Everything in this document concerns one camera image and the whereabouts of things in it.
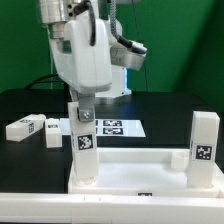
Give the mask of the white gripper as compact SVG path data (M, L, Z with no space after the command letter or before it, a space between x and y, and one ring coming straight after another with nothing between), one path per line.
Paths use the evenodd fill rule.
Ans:
M90 45L90 20L78 16L64 26L64 40L71 45L71 52L64 53L62 42L50 39L56 70L59 77L70 85L70 95L77 103L78 119L89 123L95 119L95 95L108 91L112 85L110 47L105 24L96 20L96 44Z

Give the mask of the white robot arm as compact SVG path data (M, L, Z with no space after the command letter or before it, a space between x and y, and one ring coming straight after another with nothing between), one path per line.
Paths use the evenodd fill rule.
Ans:
M41 22L58 76L78 103L78 119L94 120L95 95L109 93L124 49L115 39L112 18L100 17L99 0L39 0Z

